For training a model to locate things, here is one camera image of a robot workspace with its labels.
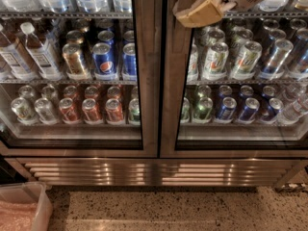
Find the clear plastic storage bin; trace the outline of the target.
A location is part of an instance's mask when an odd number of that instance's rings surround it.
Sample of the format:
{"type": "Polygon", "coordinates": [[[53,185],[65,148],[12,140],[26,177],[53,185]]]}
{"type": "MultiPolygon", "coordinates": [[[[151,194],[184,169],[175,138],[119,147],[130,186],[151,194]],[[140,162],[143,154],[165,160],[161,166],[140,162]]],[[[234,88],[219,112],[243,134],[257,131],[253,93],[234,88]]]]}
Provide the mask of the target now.
{"type": "Polygon", "coordinates": [[[53,206],[43,183],[0,186],[0,231],[47,231],[53,206]]]}

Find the glass fridge door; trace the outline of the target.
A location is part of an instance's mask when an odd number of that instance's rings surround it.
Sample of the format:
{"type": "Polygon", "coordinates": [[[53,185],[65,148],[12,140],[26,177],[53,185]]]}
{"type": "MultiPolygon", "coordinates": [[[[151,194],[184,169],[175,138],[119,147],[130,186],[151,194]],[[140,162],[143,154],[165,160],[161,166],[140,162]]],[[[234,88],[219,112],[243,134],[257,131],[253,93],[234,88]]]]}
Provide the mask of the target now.
{"type": "Polygon", "coordinates": [[[167,0],[166,59],[161,154],[165,158],[304,159],[308,155],[307,121],[307,0],[263,0],[243,12],[227,11],[220,22],[186,28],[174,16],[179,3],[188,9],[193,0],[167,0]],[[272,80],[257,77],[263,60],[278,39],[294,48],[272,80]],[[248,41],[262,46],[262,55],[251,78],[236,80],[231,69],[248,41]],[[228,45],[226,75],[202,78],[208,48],[228,45]],[[193,110],[202,97],[213,101],[207,123],[193,122],[193,110]],[[237,108],[230,123],[215,122],[225,97],[237,108]],[[260,107],[251,123],[238,121],[248,97],[260,107]]]}
{"type": "Polygon", "coordinates": [[[45,35],[59,53],[63,77],[51,81],[41,77],[17,79],[1,57],[0,116],[1,153],[7,157],[151,157],[157,149],[158,72],[160,61],[161,0],[1,0],[1,25],[25,45],[21,24],[30,22],[45,35]],[[108,43],[115,56],[117,78],[101,80],[95,75],[92,48],[108,43]],[[89,80],[68,77],[63,57],[67,43],[82,47],[89,65],[89,80]],[[122,74],[123,47],[134,43],[137,80],[122,74]],[[49,99],[59,122],[25,125],[17,120],[11,103],[17,97],[29,100],[35,108],[39,98],[49,99]],[[66,124],[59,109],[63,98],[71,98],[81,114],[78,124],[66,124]],[[103,115],[101,124],[86,121],[82,103],[97,101],[103,115]],[[124,122],[110,124],[105,105],[108,99],[122,104],[124,122]],[[129,103],[138,98],[141,123],[129,121],[129,103]]]}

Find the green can lower left door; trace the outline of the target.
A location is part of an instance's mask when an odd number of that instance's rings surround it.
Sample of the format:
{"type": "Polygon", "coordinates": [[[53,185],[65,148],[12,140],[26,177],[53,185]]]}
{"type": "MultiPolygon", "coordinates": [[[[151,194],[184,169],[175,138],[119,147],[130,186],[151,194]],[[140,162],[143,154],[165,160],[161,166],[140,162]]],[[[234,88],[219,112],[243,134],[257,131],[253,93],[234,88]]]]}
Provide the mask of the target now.
{"type": "Polygon", "coordinates": [[[129,121],[132,124],[139,125],[141,123],[141,113],[139,99],[134,98],[129,103],[129,121]]]}

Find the blue can lower left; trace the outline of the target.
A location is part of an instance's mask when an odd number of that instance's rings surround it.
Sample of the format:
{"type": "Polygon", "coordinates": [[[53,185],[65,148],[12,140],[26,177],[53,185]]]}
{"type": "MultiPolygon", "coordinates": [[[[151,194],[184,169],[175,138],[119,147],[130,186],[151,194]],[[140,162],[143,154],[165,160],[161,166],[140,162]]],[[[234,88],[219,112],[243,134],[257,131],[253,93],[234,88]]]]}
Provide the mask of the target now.
{"type": "Polygon", "coordinates": [[[237,101],[233,97],[225,97],[216,112],[215,122],[230,123],[237,108],[237,101]]]}

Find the blue pepsi can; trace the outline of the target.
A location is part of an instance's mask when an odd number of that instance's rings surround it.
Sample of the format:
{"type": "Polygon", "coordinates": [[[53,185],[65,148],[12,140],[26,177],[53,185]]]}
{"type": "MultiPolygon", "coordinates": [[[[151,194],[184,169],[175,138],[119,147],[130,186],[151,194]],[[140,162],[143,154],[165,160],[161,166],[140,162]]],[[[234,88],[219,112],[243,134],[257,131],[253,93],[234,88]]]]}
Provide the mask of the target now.
{"type": "Polygon", "coordinates": [[[122,74],[125,80],[137,80],[137,58],[134,43],[127,43],[123,47],[123,68],[122,74]]]}
{"type": "Polygon", "coordinates": [[[92,48],[92,57],[95,64],[95,75],[106,81],[117,78],[116,60],[112,46],[108,43],[96,43],[92,48]]]}

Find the gold soda can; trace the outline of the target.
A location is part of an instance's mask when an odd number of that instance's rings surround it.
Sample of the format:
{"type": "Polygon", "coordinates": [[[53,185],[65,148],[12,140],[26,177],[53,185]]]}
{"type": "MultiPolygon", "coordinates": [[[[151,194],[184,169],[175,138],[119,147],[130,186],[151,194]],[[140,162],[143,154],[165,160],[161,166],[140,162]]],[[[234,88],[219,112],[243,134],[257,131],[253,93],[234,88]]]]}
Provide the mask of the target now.
{"type": "Polygon", "coordinates": [[[63,57],[67,65],[67,74],[73,80],[89,80],[90,70],[82,47],[79,44],[67,43],[63,47],[63,57]]]}

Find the red soda can right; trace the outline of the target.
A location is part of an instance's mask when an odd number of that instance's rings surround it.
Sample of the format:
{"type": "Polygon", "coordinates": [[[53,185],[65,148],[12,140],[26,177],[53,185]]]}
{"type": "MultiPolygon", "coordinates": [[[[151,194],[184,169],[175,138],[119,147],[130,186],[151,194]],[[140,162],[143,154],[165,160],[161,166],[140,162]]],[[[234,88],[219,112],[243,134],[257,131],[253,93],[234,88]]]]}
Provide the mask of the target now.
{"type": "Polygon", "coordinates": [[[124,122],[122,104],[119,100],[114,98],[108,99],[105,105],[105,110],[107,113],[107,121],[110,124],[121,124],[124,122]]]}

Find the green can lower right door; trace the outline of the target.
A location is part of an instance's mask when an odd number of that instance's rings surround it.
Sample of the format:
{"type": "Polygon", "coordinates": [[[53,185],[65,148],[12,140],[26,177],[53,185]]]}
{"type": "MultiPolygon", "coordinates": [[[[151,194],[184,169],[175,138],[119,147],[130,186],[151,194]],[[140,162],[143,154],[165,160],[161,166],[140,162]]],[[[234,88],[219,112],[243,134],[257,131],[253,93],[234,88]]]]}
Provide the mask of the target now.
{"type": "Polygon", "coordinates": [[[209,97],[200,98],[194,107],[192,121],[196,123],[207,123],[212,117],[213,101],[209,97]]]}

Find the blue Pepsi can right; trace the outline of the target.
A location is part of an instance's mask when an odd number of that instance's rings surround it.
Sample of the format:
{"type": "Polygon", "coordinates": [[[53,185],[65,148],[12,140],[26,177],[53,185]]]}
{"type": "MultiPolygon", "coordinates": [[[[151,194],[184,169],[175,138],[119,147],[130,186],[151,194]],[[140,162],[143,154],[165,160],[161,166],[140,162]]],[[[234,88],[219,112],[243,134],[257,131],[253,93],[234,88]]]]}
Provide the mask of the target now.
{"type": "Polygon", "coordinates": [[[137,80],[137,58],[134,43],[127,43],[123,47],[123,68],[122,74],[125,80],[137,80]]]}

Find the brown tea bottle left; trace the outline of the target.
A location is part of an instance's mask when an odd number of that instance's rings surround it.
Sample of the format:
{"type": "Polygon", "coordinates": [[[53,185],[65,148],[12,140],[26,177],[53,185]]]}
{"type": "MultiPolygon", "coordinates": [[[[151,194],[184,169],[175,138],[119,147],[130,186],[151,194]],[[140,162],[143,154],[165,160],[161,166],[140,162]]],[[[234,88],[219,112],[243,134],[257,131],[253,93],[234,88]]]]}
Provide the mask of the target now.
{"type": "Polygon", "coordinates": [[[0,55],[17,79],[30,81],[38,78],[37,66],[20,39],[7,31],[1,24],[0,55]]]}

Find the red soda can left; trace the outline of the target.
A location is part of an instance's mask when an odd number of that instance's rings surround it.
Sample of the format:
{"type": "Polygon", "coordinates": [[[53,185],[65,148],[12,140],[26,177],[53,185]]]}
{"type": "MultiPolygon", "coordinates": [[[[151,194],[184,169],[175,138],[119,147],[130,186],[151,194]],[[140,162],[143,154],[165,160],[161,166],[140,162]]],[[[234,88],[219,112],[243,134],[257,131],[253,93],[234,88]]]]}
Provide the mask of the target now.
{"type": "Polygon", "coordinates": [[[63,98],[59,103],[59,109],[66,124],[78,124],[81,122],[80,111],[73,99],[63,98]]]}

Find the red soda can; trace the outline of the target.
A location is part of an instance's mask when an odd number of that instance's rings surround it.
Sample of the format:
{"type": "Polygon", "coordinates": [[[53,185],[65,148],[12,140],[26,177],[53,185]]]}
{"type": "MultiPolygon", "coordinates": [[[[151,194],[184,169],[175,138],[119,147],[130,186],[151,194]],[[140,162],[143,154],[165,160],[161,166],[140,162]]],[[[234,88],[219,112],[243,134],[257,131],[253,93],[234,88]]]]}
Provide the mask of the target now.
{"type": "Polygon", "coordinates": [[[80,111],[73,99],[63,98],[59,103],[59,109],[66,124],[78,124],[81,122],[80,111]]]}
{"type": "Polygon", "coordinates": [[[103,122],[103,115],[95,99],[85,99],[82,103],[82,110],[84,112],[87,122],[90,122],[92,124],[101,124],[103,122]]]}
{"type": "Polygon", "coordinates": [[[108,99],[105,105],[105,110],[107,113],[107,121],[110,124],[121,124],[124,122],[122,104],[119,100],[114,98],[108,99]]]}

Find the blue can lower right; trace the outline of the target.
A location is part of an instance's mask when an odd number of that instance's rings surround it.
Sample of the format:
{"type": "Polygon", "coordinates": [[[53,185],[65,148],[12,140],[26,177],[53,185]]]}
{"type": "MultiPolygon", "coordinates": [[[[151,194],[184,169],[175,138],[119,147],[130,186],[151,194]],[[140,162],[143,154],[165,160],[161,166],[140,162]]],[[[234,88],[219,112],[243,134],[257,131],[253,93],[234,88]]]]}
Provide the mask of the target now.
{"type": "Polygon", "coordinates": [[[259,110],[260,103],[256,98],[248,97],[238,115],[238,121],[243,123],[251,123],[259,110]]]}

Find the blue silver can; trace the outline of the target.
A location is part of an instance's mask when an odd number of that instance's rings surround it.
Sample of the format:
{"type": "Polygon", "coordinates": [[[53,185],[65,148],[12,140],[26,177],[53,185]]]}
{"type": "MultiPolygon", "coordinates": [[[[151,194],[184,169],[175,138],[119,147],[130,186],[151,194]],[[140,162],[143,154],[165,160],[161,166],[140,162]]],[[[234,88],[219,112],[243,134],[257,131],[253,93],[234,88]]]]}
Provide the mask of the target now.
{"type": "Polygon", "coordinates": [[[271,47],[257,75],[260,79],[272,80],[293,50],[293,44],[287,39],[278,39],[271,47]]]}

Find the silver can far left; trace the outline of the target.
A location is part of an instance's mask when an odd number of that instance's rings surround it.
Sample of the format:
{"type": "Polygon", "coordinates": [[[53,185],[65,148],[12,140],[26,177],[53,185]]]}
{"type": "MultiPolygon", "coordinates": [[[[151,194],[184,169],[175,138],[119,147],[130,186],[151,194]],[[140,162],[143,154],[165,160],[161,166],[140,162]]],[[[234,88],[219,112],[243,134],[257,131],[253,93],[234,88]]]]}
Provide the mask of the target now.
{"type": "Polygon", "coordinates": [[[32,125],[39,122],[39,117],[29,100],[23,97],[17,97],[12,101],[11,108],[17,115],[17,120],[21,123],[32,125]]]}

